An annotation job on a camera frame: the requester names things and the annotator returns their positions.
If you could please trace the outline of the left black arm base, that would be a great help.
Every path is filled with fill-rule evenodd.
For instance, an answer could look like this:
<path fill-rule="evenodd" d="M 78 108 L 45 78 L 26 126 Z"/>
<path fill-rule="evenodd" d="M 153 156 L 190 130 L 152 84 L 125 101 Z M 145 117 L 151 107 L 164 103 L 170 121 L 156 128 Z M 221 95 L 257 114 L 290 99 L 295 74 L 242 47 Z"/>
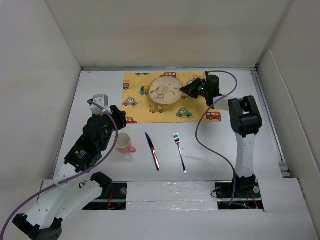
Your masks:
<path fill-rule="evenodd" d="M 128 183 L 114 182 L 110 189 L 104 188 L 100 197 L 88 203 L 83 210 L 122 211 L 126 210 Z"/>

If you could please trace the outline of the iridescent fork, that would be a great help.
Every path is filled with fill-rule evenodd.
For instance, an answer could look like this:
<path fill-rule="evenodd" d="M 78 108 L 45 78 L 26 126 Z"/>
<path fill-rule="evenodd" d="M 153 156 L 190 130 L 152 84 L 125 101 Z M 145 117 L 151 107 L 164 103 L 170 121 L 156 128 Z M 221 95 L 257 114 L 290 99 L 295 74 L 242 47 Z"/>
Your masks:
<path fill-rule="evenodd" d="M 175 144 L 177 145 L 177 148 L 178 148 L 178 152 L 179 152 L 179 156 L 180 156 L 183 172 L 184 172 L 184 174 L 187 174 L 187 168 L 185 166 L 183 155 L 182 155 L 182 151 L 181 151 L 181 147 L 180 147 L 180 143 L 181 143 L 180 142 L 180 136 L 179 136 L 179 134 L 177 132 L 175 132 L 173 134 L 173 138 L 174 138 L 174 142 L 175 142 Z"/>

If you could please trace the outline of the pink ceramic mug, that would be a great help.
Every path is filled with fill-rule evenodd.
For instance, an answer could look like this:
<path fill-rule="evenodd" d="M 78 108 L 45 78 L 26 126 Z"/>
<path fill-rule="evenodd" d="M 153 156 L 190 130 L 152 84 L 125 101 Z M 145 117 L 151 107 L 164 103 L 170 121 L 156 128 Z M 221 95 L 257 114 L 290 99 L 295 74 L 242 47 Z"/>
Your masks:
<path fill-rule="evenodd" d="M 115 148 L 123 154 L 133 154 L 137 151 L 132 145 L 131 137 L 124 132 L 118 134 Z"/>

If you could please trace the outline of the beige bird-pattern plate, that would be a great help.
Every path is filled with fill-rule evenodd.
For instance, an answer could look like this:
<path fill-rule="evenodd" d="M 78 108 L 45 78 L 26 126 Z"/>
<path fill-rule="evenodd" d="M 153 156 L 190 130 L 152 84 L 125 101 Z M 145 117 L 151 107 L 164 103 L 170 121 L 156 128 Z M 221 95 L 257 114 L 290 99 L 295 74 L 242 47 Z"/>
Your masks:
<path fill-rule="evenodd" d="M 172 105 L 181 99 L 183 93 L 180 89 L 183 83 L 176 77 L 161 76 L 156 78 L 150 85 L 150 99 L 161 105 Z"/>

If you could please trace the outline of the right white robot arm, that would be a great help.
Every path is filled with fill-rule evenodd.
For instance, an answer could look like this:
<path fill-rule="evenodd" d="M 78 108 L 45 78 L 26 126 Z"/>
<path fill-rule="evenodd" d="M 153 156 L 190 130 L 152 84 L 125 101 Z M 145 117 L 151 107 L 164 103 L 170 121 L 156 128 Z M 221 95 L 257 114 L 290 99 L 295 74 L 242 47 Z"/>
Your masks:
<path fill-rule="evenodd" d="M 254 147 L 263 120 L 252 95 L 231 97 L 238 86 L 238 80 L 233 74 L 227 74 L 235 80 L 235 87 L 227 94 L 220 93 L 220 79 L 213 75 L 213 71 L 207 71 L 205 78 L 196 78 L 180 91 L 194 99 L 203 97 L 208 110 L 216 108 L 229 112 L 230 125 L 236 137 L 236 162 L 233 165 L 227 160 L 233 173 L 231 186 L 223 186 L 217 196 L 231 191 L 229 198 L 233 200 L 235 197 L 243 197 L 256 185 Z"/>

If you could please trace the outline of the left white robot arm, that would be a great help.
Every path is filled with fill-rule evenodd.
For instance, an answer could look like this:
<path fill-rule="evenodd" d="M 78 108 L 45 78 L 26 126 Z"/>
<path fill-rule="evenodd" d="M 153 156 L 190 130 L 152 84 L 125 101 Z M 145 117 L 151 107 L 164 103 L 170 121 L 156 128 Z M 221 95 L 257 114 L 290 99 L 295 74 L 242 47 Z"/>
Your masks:
<path fill-rule="evenodd" d="M 91 102 L 90 117 L 82 135 L 64 158 L 51 186 L 36 193 L 34 207 L 26 213 L 16 214 L 12 223 L 31 240 L 57 240 L 63 226 L 73 214 L 92 200 L 107 198 L 112 191 L 112 179 L 102 172 L 90 174 L 107 157 L 113 134 L 127 125 L 126 112 L 115 105 L 109 109 Z"/>

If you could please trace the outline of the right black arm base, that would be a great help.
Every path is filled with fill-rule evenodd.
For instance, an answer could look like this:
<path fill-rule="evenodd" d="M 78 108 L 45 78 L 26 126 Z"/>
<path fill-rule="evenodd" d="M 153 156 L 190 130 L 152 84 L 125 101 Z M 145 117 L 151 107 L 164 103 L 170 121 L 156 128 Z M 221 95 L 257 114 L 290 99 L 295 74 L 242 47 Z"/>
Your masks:
<path fill-rule="evenodd" d="M 259 183 L 255 175 L 251 177 L 236 177 L 234 181 L 215 183 L 211 197 L 217 200 L 219 210 L 263 210 Z"/>

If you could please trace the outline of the iridescent table knife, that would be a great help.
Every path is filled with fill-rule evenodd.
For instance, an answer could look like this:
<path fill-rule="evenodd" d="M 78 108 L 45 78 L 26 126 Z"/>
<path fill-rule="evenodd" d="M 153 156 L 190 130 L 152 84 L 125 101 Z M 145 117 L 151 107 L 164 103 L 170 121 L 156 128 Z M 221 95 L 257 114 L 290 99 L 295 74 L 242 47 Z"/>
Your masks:
<path fill-rule="evenodd" d="M 154 160 L 154 163 L 155 163 L 156 170 L 159 171 L 160 170 L 160 163 L 159 163 L 158 157 L 156 155 L 155 147 L 153 145 L 153 142 L 152 142 L 149 134 L 145 132 L 145 136 L 146 136 L 149 148 L 150 148 L 152 156 L 153 156 L 153 160 Z"/>

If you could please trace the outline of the yellow car-print cloth placemat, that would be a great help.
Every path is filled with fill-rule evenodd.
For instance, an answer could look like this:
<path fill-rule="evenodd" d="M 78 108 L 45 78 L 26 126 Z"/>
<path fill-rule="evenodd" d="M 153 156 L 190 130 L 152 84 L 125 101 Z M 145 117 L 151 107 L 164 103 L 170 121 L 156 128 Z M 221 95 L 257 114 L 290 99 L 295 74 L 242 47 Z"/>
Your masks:
<path fill-rule="evenodd" d="M 149 90 L 151 83 L 159 77 L 178 78 L 183 87 L 196 78 L 204 78 L 201 72 L 138 72 L 126 73 L 123 81 L 122 111 L 126 112 L 127 124 L 151 123 L 219 123 L 222 120 L 220 110 L 210 110 L 204 98 L 191 98 L 182 93 L 174 104 L 158 104 L 151 100 Z"/>

